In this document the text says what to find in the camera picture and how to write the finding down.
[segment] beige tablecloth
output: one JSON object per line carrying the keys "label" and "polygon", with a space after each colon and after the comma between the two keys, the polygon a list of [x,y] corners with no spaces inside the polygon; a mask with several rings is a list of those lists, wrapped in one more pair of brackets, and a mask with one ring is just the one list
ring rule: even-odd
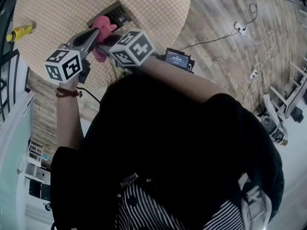
{"label": "beige tablecloth", "polygon": [[[117,0],[17,0],[13,25],[36,22],[36,30],[17,42],[28,66],[42,78],[51,81],[44,61],[61,43],[86,29],[86,22]],[[121,30],[138,27],[147,32],[159,53],[176,40],[189,11],[190,0],[120,0],[132,17]],[[91,53],[87,60],[91,72],[85,82],[98,89],[117,80],[121,69],[109,60],[99,63]]]}

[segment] person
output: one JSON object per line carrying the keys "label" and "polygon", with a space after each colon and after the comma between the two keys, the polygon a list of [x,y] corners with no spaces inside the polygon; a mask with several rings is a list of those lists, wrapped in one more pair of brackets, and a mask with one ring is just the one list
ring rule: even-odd
{"label": "person", "polygon": [[269,219],[278,211],[282,161],[261,123],[218,85],[155,57],[108,87],[84,138],[77,97],[58,98],[57,117],[58,230],[241,230],[244,173],[268,196]]}

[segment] power strip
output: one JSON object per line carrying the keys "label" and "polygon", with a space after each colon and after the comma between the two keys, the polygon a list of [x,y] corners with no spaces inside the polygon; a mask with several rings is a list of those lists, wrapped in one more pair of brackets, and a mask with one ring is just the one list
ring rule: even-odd
{"label": "power strip", "polygon": [[235,22],[234,24],[235,29],[240,32],[242,35],[245,35],[246,30],[244,30],[244,27],[239,23],[239,22]]}

